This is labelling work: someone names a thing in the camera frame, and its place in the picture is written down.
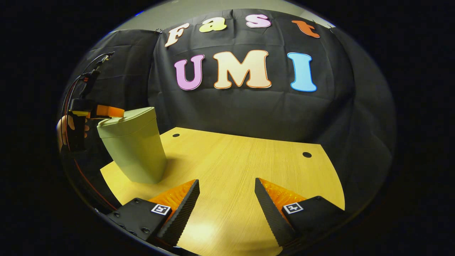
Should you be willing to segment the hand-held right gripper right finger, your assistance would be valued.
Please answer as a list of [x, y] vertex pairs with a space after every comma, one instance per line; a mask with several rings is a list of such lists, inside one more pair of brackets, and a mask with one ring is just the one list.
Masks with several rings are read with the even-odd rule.
[[346, 220], [345, 211], [324, 197], [306, 199], [262, 178], [255, 179], [255, 194], [281, 247], [312, 244]]

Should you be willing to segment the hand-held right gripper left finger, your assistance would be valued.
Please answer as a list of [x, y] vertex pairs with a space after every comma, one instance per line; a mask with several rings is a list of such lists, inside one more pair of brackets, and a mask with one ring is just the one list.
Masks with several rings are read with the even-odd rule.
[[134, 198], [109, 213], [107, 218], [141, 240], [174, 247], [180, 240], [199, 194], [199, 180], [193, 179], [149, 200]]

